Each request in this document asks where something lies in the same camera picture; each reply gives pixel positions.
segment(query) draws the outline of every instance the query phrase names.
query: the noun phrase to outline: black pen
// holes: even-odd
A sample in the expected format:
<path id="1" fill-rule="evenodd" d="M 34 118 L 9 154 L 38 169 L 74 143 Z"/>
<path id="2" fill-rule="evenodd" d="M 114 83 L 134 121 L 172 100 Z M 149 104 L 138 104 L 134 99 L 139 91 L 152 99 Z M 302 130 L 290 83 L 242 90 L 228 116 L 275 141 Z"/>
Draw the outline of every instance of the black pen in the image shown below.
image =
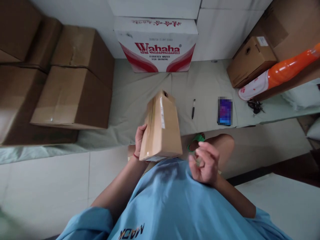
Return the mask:
<path id="1" fill-rule="evenodd" d="M 193 116 L 194 116 L 194 107 L 196 106 L 196 100 L 194 99 L 193 100 L 193 107 L 192 107 L 192 117 L 191 119 L 193 119 Z"/>

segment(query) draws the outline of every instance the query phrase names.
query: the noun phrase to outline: hand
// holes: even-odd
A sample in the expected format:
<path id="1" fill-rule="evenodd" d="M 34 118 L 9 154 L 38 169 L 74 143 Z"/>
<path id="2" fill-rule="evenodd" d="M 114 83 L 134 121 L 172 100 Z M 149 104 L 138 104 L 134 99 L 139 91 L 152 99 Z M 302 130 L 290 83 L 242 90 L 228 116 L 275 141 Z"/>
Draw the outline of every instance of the hand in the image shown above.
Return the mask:
<path id="1" fill-rule="evenodd" d="M 134 151 L 134 155 L 137 157 L 140 157 L 140 150 L 141 150 L 141 143 L 142 143 L 142 137 L 144 130 L 146 130 L 147 124 L 143 124 L 142 126 L 139 126 L 136 132 L 136 150 Z"/>
<path id="2" fill-rule="evenodd" d="M 198 167 L 194 156 L 189 155 L 189 167 L 193 179 L 213 187 L 218 176 L 218 150 L 210 143 L 199 142 L 199 148 L 196 149 L 196 154 L 202 158 L 204 164 L 202 163 Z"/>

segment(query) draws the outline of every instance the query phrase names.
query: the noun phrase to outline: white bag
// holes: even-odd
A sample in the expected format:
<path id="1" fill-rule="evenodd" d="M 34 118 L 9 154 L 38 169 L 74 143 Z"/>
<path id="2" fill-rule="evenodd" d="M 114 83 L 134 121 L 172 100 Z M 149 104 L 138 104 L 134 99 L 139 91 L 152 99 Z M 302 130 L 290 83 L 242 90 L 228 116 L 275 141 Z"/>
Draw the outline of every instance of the white bag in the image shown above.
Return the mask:
<path id="1" fill-rule="evenodd" d="M 320 84 L 320 78 L 292 88 L 281 95 L 296 111 L 320 106 L 320 90 L 317 84 Z"/>

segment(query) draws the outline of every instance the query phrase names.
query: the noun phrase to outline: cardboard box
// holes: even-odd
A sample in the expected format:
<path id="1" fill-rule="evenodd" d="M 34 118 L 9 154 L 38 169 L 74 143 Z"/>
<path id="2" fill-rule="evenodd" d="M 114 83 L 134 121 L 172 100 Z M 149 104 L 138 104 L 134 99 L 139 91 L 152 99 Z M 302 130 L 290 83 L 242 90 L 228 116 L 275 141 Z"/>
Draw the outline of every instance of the cardboard box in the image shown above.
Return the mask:
<path id="1" fill-rule="evenodd" d="M 50 60 L 56 48 L 62 24 L 56 18 L 44 17 L 33 39 L 26 60 L 10 65 L 36 68 L 45 73 L 50 71 Z"/>
<path id="2" fill-rule="evenodd" d="M 279 61 L 294 57 L 320 42 L 320 2 L 318 0 L 274 0 L 250 36 L 264 36 Z M 290 81 L 255 98 L 259 101 L 320 77 L 320 60 Z"/>
<path id="3" fill-rule="evenodd" d="M 114 58 L 94 28 L 63 26 L 51 65 L 89 69 L 112 90 Z"/>
<path id="4" fill-rule="evenodd" d="M 41 19 L 28 0 L 0 1 L 0 63 L 25 60 Z"/>
<path id="5" fill-rule="evenodd" d="M 264 37 L 251 37 L 227 68 L 232 87 L 241 88 L 277 63 Z"/>
<path id="6" fill-rule="evenodd" d="M 116 17 L 116 37 L 134 72 L 184 72 L 198 31 L 193 19 Z"/>
<path id="7" fill-rule="evenodd" d="M 78 131 L 31 125 L 47 75 L 36 69 L 0 66 L 0 145 L 75 143 Z"/>
<path id="8" fill-rule="evenodd" d="M 84 68 L 51 67 L 30 123 L 70 129 L 108 127 L 112 91 Z"/>
<path id="9" fill-rule="evenodd" d="M 175 99 L 160 90 L 147 105 L 140 161 L 158 162 L 182 155 L 179 121 Z"/>

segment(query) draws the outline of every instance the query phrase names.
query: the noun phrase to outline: plastic bottle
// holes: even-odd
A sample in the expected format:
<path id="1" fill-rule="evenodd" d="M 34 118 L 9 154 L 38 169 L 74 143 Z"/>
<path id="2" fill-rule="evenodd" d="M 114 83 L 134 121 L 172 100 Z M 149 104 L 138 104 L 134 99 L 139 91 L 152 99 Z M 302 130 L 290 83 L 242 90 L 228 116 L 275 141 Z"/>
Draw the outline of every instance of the plastic bottle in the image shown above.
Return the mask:
<path id="1" fill-rule="evenodd" d="M 281 61 L 248 83 L 238 92 L 242 100 L 248 101 L 254 96 L 289 81 L 310 63 L 320 57 L 320 43 L 299 55 Z"/>

